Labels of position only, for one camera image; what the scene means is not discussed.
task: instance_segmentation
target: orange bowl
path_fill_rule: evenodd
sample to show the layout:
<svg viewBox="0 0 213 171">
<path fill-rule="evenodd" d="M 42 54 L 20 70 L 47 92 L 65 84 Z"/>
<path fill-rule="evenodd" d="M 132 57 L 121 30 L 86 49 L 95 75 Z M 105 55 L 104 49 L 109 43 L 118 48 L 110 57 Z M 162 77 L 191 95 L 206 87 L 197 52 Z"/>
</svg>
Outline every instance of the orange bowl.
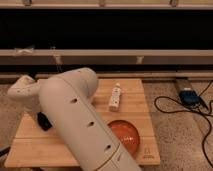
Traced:
<svg viewBox="0 0 213 171">
<path fill-rule="evenodd" d="M 124 120 L 112 121 L 108 126 L 127 151 L 134 156 L 140 145 L 140 136 L 135 126 Z"/>
</svg>

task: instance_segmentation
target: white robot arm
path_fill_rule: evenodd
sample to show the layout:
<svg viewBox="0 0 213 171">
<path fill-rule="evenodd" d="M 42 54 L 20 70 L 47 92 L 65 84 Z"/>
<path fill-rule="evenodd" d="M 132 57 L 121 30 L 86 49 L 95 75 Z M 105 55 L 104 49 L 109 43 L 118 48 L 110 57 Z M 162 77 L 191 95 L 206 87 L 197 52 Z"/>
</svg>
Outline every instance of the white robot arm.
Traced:
<svg viewBox="0 0 213 171">
<path fill-rule="evenodd" d="M 88 68 L 52 76 L 38 91 L 42 112 L 84 171 L 141 171 L 90 104 L 97 86 Z"/>
</svg>

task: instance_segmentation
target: white bottle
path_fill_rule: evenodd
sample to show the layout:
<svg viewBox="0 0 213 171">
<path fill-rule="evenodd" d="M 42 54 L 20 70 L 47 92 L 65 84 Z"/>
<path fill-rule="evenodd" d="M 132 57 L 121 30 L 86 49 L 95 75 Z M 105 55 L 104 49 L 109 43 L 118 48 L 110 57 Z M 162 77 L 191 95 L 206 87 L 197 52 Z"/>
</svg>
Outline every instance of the white bottle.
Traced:
<svg viewBox="0 0 213 171">
<path fill-rule="evenodd" d="M 112 95 L 109 100 L 109 110 L 112 112 L 116 112 L 119 109 L 121 96 L 121 88 L 120 83 L 116 83 L 115 87 L 112 89 Z"/>
</svg>

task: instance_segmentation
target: wooden cutting board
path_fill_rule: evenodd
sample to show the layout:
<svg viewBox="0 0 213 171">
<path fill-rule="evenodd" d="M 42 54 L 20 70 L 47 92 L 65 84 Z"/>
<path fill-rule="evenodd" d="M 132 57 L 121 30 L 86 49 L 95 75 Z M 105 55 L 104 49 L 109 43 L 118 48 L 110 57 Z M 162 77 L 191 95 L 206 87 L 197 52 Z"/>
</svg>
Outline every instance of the wooden cutting board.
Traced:
<svg viewBox="0 0 213 171">
<path fill-rule="evenodd" d="M 118 112 L 108 110 L 112 88 L 119 82 L 122 88 Z M 109 123 L 123 119 L 131 122 L 140 135 L 140 147 L 135 160 L 140 165 L 158 165 L 160 157 L 140 79 L 100 79 L 93 105 Z M 13 140 L 6 167 L 74 167 L 79 166 L 70 151 L 58 137 L 54 128 L 47 132 L 24 113 Z"/>
</svg>

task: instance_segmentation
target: black cable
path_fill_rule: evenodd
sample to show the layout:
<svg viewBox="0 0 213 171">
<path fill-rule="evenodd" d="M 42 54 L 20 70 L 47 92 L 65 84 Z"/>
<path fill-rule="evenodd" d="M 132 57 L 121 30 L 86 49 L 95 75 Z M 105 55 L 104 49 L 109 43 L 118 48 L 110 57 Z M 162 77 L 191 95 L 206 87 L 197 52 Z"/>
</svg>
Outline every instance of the black cable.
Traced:
<svg viewBox="0 0 213 171">
<path fill-rule="evenodd" d="M 203 95 L 203 93 L 205 93 L 206 92 L 206 90 L 208 90 L 209 89 L 209 87 L 211 86 L 211 84 L 213 83 L 213 80 L 211 80 L 210 82 L 209 82 L 209 84 L 206 86 L 206 88 L 199 94 L 199 97 L 200 96 L 202 96 Z"/>
<path fill-rule="evenodd" d="M 211 80 L 211 81 L 209 82 L 209 84 L 206 86 L 206 88 L 199 94 L 199 97 L 201 97 L 201 96 L 209 89 L 209 87 L 211 86 L 212 83 L 213 83 L 213 80 Z M 175 111 L 165 111 L 165 110 L 161 109 L 161 108 L 158 106 L 158 103 L 157 103 L 157 102 L 158 102 L 160 99 L 168 99 L 168 100 L 171 100 L 171 101 L 177 103 L 178 105 L 180 105 L 181 107 L 184 107 L 185 109 L 180 109 L 180 110 L 175 110 Z M 198 114 L 198 115 L 202 116 L 202 117 L 207 121 L 207 123 L 208 123 L 208 131 L 207 131 L 207 133 L 204 135 L 204 138 L 203 138 L 203 140 L 202 140 L 202 151 L 203 151 L 203 154 L 204 154 L 204 156 L 205 156 L 207 162 L 208 162 L 209 165 L 213 168 L 213 163 L 212 163 L 211 160 L 209 159 L 209 157 L 208 157 L 208 155 L 207 155 L 207 152 L 206 152 L 206 148 L 205 148 L 205 143 L 206 143 L 206 141 L 207 141 L 209 135 L 210 135 L 211 132 L 212 132 L 212 124 L 211 124 L 210 120 L 208 119 L 208 117 L 213 117 L 213 115 L 211 115 L 211 114 L 212 114 L 212 104 L 213 104 L 213 100 L 210 100 L 210 101 L 209 101 L 209 104 L 208 104 L 208 105 L 209 105 L 209 110 L 208 110 L 207 113 L 204 113 L 204 112 L 202 112 L 202 111 L 200 110 L 200 108 L 199 108 L 199 107 L 201 106 L 201 104 L 198 104 L 197 106 L 194 106 L 194 107 L 184 106 L 184 105 L 183 105 L 181 102 L 179 102 L 178 100 L 175 100 L 175 99 L 173 99 L 173 98 L 171 98 L 171 97 L 168 97 L 168 96 L 158 96 L 158 97 L 156 97 L 155 100 L 154 100 L 154 106 L 155 106 L 155 108 L 156 108 L 158 111 L 162 112 L 162 113 L 174 114 L 174 113 L 190 112 L 190 113 L 194 113 L 194 114 Z"/>
<path fill-rule="evenodd" d="M 9 153 L 9 151 L 10 151 L 10 147 L 7 147 L 7 148 L 1 150 L 0 151 L 0 157 L 2 157 L 3 155 Z"/>
</svg>

